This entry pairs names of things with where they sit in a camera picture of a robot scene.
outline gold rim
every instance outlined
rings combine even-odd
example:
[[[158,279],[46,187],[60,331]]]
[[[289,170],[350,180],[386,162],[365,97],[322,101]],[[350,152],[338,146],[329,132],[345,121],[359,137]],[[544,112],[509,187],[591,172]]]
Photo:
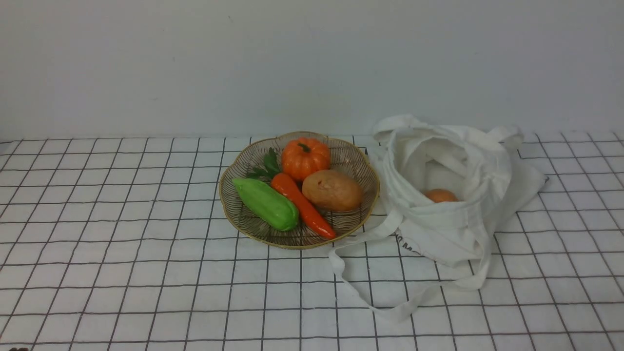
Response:
[[[262,142],[266,142],[266,141],[278,140],[278,139],[282,139],[282,138],[284,138],[284,137],[293,136],[293,135],[296,135],[296,134],[304,134],[304,133],[305,133],[305,134],[316,135],[317,137],[322,138],[322,139],[327,140],[327,141],[346,142],[346,143],[348,143],[349,145],[353,146],[353,147],[354,147],[354,148],[355,148],[355,149],[356,149],[356,150],[360,153],[360,156],[361,156],[361,157],[362,157],[362,159],[364,160],[364,163],[365,163],[366,167],[368,167],[368,168],[369,168],[369,170],[371,170],[371,171],[372,171],[373,176],[374,176],[374,178],[375,178],[376,187],[375,187],[375,189],[374,189],[375,194],[374,194],[373,201],[372,201],[372,203],[371,203],[371,205],[370,205],[370,208],[368,209],[368,211],[367,211],[366,215],[365,215],[365,216],[363,216],[362,221],[361,221],[358,225],[354,226],[354,228],[353,228],[352,230],[349,230],[349,231],[347,231],[347,232],[345,232],[345,233],[343,233],[343,234],[341,234],[341,235],[339,235],[339,236],[336,236],[335,238],[333,238],[333,239],[331,239],[331,240],[325,240],[325,241],[321,241],[321,242],[318,242],[318,243],[315,243],[315,244],[310,244],[310,245],[282,245],[282,244],[277,244],[277,243],[274,243],[274,242],[269,242],[269,241],[266,241],[266,240],[260,239],[260,238],[258,238],[258,237],[256,237],[256,236],[254,236],[254,235],[252,235],[252,234],[248,233],[247,231],[243,230],[243,229],[242,229],[241,227],[239,227],[238,225],[236,225],[235,221],[234,221],[234,220],[233,220],[233,218],[229,215],[228,211],[227,211],[227,210],[225,210],[225,208],[226,208],[227,204],[226,204],[226,203],[225,203],[225,201],[223,200],[223,179],[224,179],[224,177],[228,174],[228,171],[230,171],[230,169],[232,168],[232,166],[234,166],[234,165],[235,165],[235,164],[239,161],[239,158],[241,157],[241,155],[243,155],[243,153],[244,153],[245,151],[247,151],[249,148],[251,148],[251,147],[255,146],[256,144],[259,144],[259,143],[262,143]],[[282,249],[299,249],[299,250],[303,250],[303,249],[312,249],[312,248],[314,248],[314,247],[323,246],[323,245],[326,245],[326,244],[329,244],[329,243],[331,243],[331,242],[334,242],[334,241],[340,240],[340,239],[342,239],[342,238],[345,238],[345,237],[347,237],[347,236],[349,236],[349,235],[353,234],[353,233],[354,233],[354,232],[356,232],[358,229],[360,229],[360,228],[364,225],[364,223],[365,223],[365,222],[366,222],[366,221],[370,218],[371,214],[373,214],[373,209],[374,209],[374,206],[375,206],[375,204],[377,203],[377,200],[379,199],[379,191],[380,191],[380,181],[379,181],[379,176],[378,176],[378,174],[377,174],[377,171],[375,170],[375,168],[373,168],[373,167],[371,166],[371,163],[369,162],[369,160],[368,160],[368,158],[367,158],[366,154],[365,154],[365,153],[363,153],[363,152],[362,152],[362,150],[360,150],[360,148],[359,148],[359,147],[355,146],[355,144],[352,144],[352,143],[350,143],[350,142],[348,142],[348,141],[345,141],[345,140],[342,140],[342,139],[331,138],[331,137],[328,137],[328,136],[326,136],[326,135],[324,135],[324,134],[315,133],[315,132],[308,132],[308,131],[290,132],[290,133],[282,134],[282,135],[277,136],[277,137],[266,138],[266,139],[262,139],[262,140],[259,140],[259,141],[256,141],[256,142],[253,142],[253,143],[249,144],[249,146],[247,146],[246,148],[244,148],[244,149],[243,149],[243,150],[242,150],[242,151],[241,151],[241,152],[240,152],[240,153],[236,156],[236,159],[234,159],[234,161],[233,161],[233,162],[232,162],[232,163],[231,163],[231,164],[230,164],[230,165],[229,165],[229,166],[225,169],[225,171],[223,172],[223,174],[222,174],[222,175],[221,175],[221,177],[219,178],[219,200],[221,201],[222,206],[223,206],[223,208],[224,208],[223,213],[225,214],[225,217],[228,219],[228,221],[231,223],[231,225],[232,225],[232,226],[234,226],[234,228],[236,228],[236,230],[237,230],[237,231],[239,231],[239,232],[241,232],[241,233],[245,234],[247,237],[249,237],[249,238],[251,238],[251,239],[257,240],[257,241],[259,241],[259,242],[263,242],[263,243],[265,243],[265,244],[267,244],[267,245],[270,245],[270,246],[281,247]]]

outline orange carrot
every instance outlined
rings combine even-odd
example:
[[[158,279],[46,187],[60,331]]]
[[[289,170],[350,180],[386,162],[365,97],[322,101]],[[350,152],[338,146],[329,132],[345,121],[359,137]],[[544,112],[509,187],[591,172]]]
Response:
[[[334,232],[321,214],[318,213],[314,205],[303,196],[290,175],[281,172],[277,173],[273,176],[273,180],[271,180],[271,187],[297,206],[303,222],[315,233],[327,239],[336,237],[336,232]]]

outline carrot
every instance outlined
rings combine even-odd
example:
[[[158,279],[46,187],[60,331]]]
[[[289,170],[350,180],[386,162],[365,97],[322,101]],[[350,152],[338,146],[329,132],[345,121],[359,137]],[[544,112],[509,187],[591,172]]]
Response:
[[[247,174],[247,177],[255,179],[263,177],[271,180],[271,187],[297,206],[299,215],[310,229],[326,239],[334,239],[336,232],[334,232],[323,216],[318,213],[314,205],[301,193],[297,183],[290,175],[280,171],[280,167],[277,164],[277,154],[272,147],[269,148],[269,152],[263,160],[265,168],[254,167],[253,171]]]
[[[334,232],[323,216],[318,213],[314,205],[303,196],[290,175],[281,172],[277,173],[271,180],[271,187],[297,206],[301,219],[315,233],[327,239],[336,237],[336,232]]]

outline white wall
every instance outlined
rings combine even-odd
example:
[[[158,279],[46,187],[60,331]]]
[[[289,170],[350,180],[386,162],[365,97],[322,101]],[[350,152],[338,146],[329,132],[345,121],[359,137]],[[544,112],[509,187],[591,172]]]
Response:
[[[622,0],[0,0],[0,139],[624,129]]]

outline pumpkin stem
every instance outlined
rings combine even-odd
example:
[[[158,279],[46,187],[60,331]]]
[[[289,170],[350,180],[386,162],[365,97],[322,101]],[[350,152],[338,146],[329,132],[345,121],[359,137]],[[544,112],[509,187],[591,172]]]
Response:
[[[312,150],[310,149],[310,147],[309,147],[309,146],[307,146],[306,144],[299,143],[299,144],[297,144],[297,145],[301,146],[301,148],[303,149],[303,152],[310,153],[310,151],[312,151]]]

